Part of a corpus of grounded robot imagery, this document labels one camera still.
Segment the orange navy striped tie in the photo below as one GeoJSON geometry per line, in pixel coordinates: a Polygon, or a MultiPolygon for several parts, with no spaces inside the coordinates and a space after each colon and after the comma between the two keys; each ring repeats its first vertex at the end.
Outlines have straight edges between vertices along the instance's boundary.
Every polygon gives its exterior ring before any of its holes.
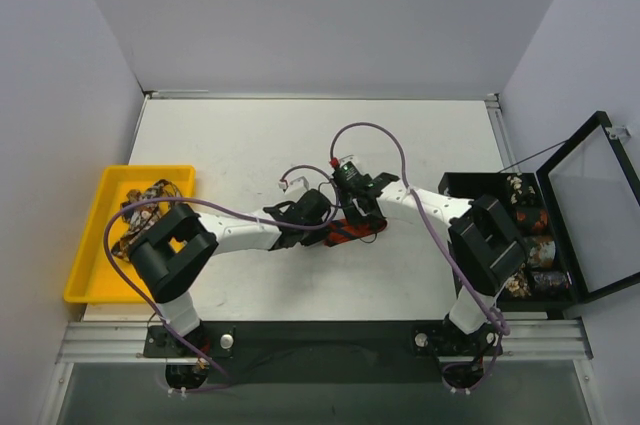
{"type": "Polygon", "coordinates": [[[367,244],[376,240],[377,235],[387,228],[387,221],[376,217],[365,218],[352,223],[347,219],[332,221],[323,244],[334,247],[351,241],[363,241],[367,244]]]}

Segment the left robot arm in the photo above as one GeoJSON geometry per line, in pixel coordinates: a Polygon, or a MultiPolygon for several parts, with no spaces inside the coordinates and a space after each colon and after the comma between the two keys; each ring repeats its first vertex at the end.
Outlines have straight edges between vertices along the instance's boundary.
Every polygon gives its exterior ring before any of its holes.
{"type": "Polygon", "coordinates": [[[291,248],[321,230],[332,210],[329,199],[315,189],[305,191],[296,201],[265,207],[246,220],[199,214],[186,203],[172,206],[126,251],[159,316],[170,327],[168,347],[181,357],[201,347],[201,320],[189,289],[211,257],[291,248]]]}

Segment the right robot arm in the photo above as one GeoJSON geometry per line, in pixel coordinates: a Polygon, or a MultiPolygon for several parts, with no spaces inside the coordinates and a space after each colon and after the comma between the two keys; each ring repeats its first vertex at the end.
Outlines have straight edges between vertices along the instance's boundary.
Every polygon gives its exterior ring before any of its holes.
{"type": "Polygon", "coordinates": [[[493,196],[454,198],[404,183],[382,173],[373,178],[344,167],[335,171],[341,199],[366,215],[423,225],[458,277],[462,289],[448,313],[443,341],[463,355],[479,343],[479,330],[491,324],[510,334],[497,298],[526,258],[526,246],[504,206],[493,196]]]}

